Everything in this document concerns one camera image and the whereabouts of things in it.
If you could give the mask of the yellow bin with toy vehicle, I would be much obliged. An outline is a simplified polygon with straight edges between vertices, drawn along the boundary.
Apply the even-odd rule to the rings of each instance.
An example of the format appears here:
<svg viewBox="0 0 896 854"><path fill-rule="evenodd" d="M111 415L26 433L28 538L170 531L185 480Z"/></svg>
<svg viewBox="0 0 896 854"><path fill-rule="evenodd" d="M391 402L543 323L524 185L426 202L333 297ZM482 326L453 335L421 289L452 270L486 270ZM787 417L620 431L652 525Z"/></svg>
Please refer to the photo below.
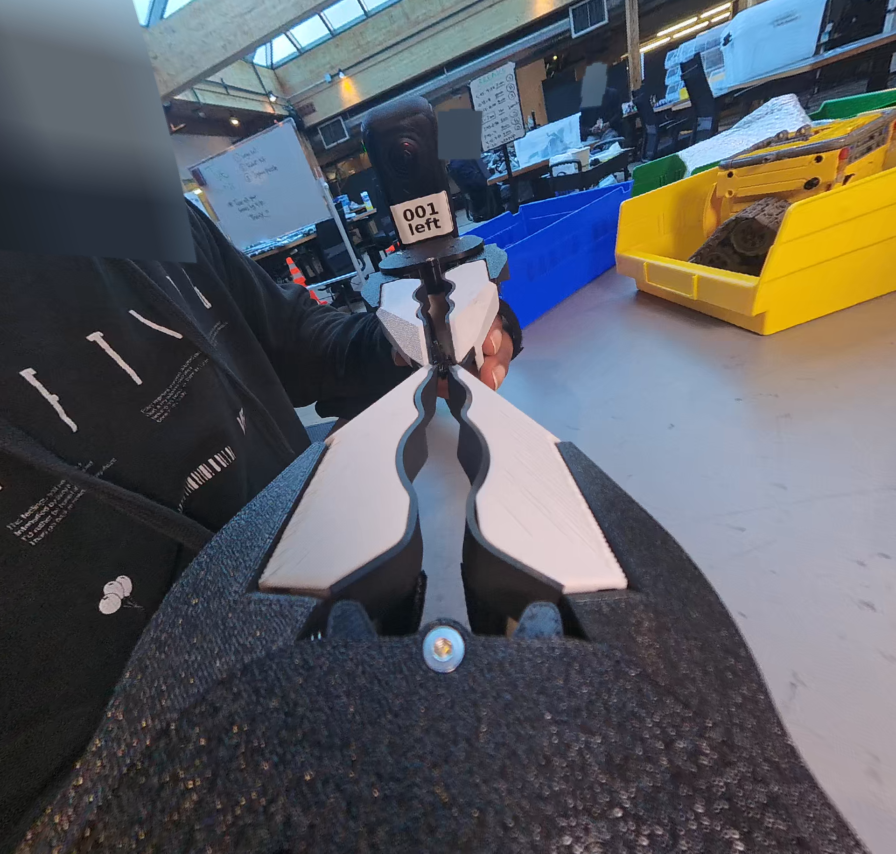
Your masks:
<svg viewBox="0 0 896 854"><path fill-rule="evenodd" d="M616 267L636 287L768 335L895 289L895 169L790 207L758 277L689 263L714 172L625 200Z"/></svg>

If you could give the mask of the green plastic bin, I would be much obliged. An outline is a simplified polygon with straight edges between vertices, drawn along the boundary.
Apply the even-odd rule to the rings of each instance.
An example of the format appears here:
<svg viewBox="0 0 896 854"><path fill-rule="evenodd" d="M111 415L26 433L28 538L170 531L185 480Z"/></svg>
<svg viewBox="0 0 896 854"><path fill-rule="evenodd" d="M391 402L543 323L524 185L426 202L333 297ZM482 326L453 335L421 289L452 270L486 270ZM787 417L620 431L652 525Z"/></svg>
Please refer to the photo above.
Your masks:
<svg viewBox="0 0 896 854"><path fill-rule="evenodd" d="M890 88L843 98L828 99L823 102L819 109L807 114L812 120L811 128L816 129L830 125L836 120L853 119L875 110L890 109L894 107L894 104L895 89ZM657 188L662 188L688 177L685 176L686 168L678 154L679 152L636 167L633 171L632 196L637 197L647 194ZM714 167L716 166L711 165L704 170Z"/></svg>

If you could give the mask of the person's black hoodie torso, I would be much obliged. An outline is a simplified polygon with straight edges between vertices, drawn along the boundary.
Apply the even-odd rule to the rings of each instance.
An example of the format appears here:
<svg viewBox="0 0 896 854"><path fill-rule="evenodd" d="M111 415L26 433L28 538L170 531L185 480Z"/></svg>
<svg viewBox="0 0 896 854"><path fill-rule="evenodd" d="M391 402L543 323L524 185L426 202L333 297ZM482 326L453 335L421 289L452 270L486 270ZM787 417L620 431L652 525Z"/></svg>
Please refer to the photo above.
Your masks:
<svg viewBox="0 0 896 854"><path fill-rule="evenodd" d="M263 268L182 206L192 263L2 257L2 852L207 538L310 445L228 287Z"/></svg>

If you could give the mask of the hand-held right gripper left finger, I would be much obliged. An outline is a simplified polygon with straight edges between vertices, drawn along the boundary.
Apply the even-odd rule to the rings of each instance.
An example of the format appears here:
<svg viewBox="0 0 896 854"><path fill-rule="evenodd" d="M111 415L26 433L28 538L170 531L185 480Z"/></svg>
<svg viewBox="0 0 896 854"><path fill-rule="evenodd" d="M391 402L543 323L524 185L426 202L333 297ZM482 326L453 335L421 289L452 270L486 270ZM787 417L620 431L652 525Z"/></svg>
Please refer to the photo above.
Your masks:
<svg viewBox="0 0 896 854"><path fill-rule="evenodd" d="M387 636L415 633L427 580L413 482L427 462L433 368L330 435L264 567L259 590L364 607Z"/></svg>

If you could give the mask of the person's left hand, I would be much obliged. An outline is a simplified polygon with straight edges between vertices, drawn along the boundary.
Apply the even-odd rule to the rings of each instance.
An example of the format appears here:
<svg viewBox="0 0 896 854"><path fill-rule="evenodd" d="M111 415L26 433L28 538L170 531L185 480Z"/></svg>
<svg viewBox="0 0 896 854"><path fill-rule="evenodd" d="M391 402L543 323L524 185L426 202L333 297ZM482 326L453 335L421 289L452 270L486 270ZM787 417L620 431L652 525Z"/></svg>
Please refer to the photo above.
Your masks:
<svg viewBox="0 0 896 854"><path fill-rule="evenodd" d="M489 389L497 391L507 376L513 350L511 335L500 315L492 322L481 349L483 360L476 376Z"/></svg>

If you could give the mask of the grey desk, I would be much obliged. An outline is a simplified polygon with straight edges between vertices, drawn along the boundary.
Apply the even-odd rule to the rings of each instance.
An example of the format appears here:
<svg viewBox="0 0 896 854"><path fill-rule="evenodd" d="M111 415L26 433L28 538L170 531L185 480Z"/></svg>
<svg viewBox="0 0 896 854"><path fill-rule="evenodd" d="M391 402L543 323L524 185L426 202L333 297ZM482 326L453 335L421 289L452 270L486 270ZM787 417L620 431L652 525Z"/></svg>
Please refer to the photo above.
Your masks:
<svg viewBox="0 0 896 854"><path fill-rule="evenodd" d="M894 295L758 336L597 278L502 396L575 443L710 579L813 773L894 852Z"/></svg>

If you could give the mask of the orange traffic cone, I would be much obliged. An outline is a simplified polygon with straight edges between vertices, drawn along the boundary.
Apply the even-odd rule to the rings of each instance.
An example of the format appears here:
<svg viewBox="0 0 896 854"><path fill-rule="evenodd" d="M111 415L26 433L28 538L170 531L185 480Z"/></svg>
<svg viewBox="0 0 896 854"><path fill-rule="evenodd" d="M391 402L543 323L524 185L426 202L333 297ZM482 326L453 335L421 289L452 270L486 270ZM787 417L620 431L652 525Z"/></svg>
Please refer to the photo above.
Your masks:
<svg viewBox="0 0 896 854"><path fill-rule="evenodd" d="M306 277L303 275L301 269L299 268L299 266L293 260L292 257L290 257L290 256L286 257L286 264L287 264L287 268L288 268L290 279L291 279L292 283L296 284L297 286L299 286L301 288L304 288L309 293L310 298L312 300L314 300L316 303L325 305L325 306L329 305L329 303L327 301L321 300L321 298L315 293L315 291L308 287L308 282L307 282Z"/></svg>

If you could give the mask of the blue plastic bin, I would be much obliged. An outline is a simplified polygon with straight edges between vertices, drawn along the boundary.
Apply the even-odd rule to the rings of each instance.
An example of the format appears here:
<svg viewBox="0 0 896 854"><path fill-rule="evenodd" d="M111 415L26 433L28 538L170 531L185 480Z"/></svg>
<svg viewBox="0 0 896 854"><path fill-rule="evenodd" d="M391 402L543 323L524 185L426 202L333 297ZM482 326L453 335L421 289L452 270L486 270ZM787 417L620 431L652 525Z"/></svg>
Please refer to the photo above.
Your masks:
<svg viewBox="0 0 896 854"><path fill-rule="evenodd" d="M465 230L508 256L501 296L525 328L615 266L616 233L631 181L525 203Z"/></svg>

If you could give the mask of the bubble wrap sheet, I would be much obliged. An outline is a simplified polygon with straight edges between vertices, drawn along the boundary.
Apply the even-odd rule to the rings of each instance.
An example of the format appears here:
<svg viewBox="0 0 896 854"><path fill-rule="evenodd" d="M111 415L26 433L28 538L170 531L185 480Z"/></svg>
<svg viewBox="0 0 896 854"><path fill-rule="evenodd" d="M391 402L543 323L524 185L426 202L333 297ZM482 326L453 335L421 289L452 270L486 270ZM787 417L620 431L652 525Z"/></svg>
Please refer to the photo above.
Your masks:
<svg viewBox="0 0 896 854"><path fill-rule="evenodd" d="M762 141L798 133L811 124L811 118L795 94L780 95L766 101L729 129L685 148L678 156L686 168L685 176L692 176L736 154L751 151Z"/></svg>

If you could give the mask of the handwritten paper wall chart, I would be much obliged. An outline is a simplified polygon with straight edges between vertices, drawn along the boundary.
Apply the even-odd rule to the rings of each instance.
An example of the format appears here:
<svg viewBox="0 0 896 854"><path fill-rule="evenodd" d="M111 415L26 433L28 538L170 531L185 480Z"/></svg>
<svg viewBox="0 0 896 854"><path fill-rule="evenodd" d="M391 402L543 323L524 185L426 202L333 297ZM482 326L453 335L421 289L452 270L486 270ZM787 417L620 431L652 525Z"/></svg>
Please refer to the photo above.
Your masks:
<svg viewBox="0 0 896 854"><path fill-rule="evenodd" d="M526 129L516 65L506 62L469 82L473 109L481 113L481 150L491 152L524 137Z"/></svg>

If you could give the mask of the white storage container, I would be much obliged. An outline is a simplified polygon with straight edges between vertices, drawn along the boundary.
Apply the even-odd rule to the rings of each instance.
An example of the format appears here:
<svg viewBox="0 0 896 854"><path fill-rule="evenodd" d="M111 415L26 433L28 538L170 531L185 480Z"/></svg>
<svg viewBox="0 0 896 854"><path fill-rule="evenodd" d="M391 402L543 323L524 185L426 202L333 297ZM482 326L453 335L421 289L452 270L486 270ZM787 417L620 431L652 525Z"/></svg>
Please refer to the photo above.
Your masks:
<svg viewBox="0 0 896 854"><path fill-rule="evenodd" d="M812 57L828 1L769 0L734 17L721 41L726 87Z"/></svg>

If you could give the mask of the wall air vent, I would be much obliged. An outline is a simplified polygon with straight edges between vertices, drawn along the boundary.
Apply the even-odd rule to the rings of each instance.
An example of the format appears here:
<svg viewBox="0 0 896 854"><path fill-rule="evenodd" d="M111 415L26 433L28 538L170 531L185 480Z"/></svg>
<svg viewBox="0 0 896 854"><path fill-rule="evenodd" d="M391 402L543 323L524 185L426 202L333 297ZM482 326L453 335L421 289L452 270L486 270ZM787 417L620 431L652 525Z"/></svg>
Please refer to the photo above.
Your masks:
<svg viewBox="0 0 896 854"><path fill-rule="evenodd" d="M581 0L569 6L570 35L583 37L609 23L608 0Z"/></svg>

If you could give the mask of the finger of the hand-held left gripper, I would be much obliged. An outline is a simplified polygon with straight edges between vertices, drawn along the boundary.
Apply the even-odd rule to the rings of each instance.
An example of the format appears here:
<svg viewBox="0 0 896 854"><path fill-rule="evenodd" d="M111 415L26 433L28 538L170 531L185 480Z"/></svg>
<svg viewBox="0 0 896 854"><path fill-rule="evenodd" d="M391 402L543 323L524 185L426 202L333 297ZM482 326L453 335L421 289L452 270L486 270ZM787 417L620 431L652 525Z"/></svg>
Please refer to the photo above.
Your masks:
<svg viewBox="0 0 896 854"><path fill-rule="evenodd" d="M476 367L482 367L483 344L498 314L498 288L487 268L453 268L445 280L450 288L447 327L454 360L461 365L473 353Z"/></svg>
<svg viewBox="0 0 896 854"><path fill-rule="evenodd" d="M419 278L388 281L381 288L376 316L398 355L410 365L426 367L429 342L418 295L421 287Z"/></svg>

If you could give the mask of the long skylight window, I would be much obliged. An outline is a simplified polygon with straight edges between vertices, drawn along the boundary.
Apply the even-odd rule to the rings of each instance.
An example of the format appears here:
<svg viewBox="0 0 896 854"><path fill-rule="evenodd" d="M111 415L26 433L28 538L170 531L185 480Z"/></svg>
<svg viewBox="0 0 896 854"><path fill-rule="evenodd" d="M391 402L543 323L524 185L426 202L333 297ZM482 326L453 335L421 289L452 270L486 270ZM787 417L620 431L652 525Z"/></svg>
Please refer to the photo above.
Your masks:
<svg viewBox="0 0 896 854"><path fill-rule="evenodd" d="M324 42L353 29L402 0L339 0L257 48L251 63L277 68Z"/></svg>

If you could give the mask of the yellow tracked toy vehicle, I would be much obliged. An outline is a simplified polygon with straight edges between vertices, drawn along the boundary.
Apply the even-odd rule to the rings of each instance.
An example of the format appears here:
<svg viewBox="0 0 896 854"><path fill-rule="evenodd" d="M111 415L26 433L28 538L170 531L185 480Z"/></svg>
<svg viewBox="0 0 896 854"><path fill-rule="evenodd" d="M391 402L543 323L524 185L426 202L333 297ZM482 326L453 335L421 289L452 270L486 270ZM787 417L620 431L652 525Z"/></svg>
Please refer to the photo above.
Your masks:
<svg viewBox="0 0 896 854"><path fill-rule="evenodd" d="M894 108L777 133L720 163L688 261L757 277L795 203L894 165Z"/></svg>

